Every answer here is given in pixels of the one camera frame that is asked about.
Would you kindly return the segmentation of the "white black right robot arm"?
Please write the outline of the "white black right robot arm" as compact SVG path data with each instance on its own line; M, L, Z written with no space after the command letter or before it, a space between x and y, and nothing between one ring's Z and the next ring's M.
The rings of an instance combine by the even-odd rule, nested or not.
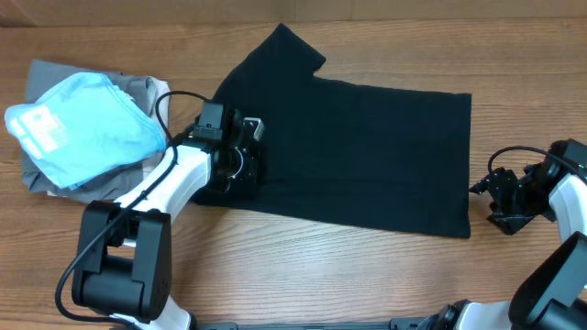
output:
M513 235L535 216L558 226L560 246L522 283L509 301L468 300L446 305L419 323L421 329L583 329L586 302L586 147L574 139L553 142L544 160L527 165L518 178L490 167L471 186L489 193L488 221Z

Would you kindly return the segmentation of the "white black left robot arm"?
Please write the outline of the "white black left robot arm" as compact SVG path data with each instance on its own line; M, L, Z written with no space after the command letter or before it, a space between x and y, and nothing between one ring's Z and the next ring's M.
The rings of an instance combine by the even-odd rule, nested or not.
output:
M126 329L194 329L194 316L171 297L172 223L199 191L255 184L263 131L260 119L206 102L143 182L113 202L89 203L73 302Z

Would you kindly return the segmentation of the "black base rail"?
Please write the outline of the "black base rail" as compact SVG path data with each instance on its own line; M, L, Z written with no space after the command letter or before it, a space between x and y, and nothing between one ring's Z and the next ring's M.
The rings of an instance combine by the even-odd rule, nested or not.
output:
M416 330L423 324L424 317L400 317L386 322L345 322L345 323L305 323L305 324L236 324L201 323L196 330Z

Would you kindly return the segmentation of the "light blue folded shirt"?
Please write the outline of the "light blue folded shirt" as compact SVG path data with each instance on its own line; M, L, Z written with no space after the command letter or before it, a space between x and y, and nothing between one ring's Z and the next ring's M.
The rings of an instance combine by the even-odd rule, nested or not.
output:
M73 188L166 148L161 126L103 73L78 72L33 104L6 109L6 128L38 169Z

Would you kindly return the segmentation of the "black t-shirt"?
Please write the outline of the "black t-shirt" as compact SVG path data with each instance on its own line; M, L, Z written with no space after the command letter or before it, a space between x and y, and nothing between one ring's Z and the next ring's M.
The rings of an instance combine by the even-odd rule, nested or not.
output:
M226 77L215 101L265 126L258 179L194 201L469 237L471 96L323 79L324 63L279 25Z

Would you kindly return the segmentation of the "white pink folded garment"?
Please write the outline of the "white pink folded garment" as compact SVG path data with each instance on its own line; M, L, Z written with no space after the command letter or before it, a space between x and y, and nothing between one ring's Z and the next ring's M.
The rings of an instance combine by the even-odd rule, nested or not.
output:
M154 77L149 77L147 79L147 87L151 105L151 109L149 110L150 118L158 126L162 136L166 138L163 129L169 127L170 101L168 98L164 98L160 101L160 98L163 94L169 92L171 89L167 82L158 80ZM162 151L142 161L142 176L144 179L147 179L148 176L161 163L164 154L165 152Z

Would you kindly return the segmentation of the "grey folded garment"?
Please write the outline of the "grey folded garment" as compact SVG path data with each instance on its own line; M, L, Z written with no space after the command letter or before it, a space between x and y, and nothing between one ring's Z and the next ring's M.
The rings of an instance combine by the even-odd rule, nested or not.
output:
M28 71L25 101L33 103L54 84L70 75L83 72L80 67L45 60L33 60ZM151 76L125 75L118 71L105 74L113 84L129 95L139 109L155 122L155 102L170 90L165 81ZM26 151L20 155L22 182L32 193L69 198L90 203L93 200L115 200L135 188L160 163L161 154L156 154L139 163L115 168L82 184L76 189L60 188L52 183L34 164Z

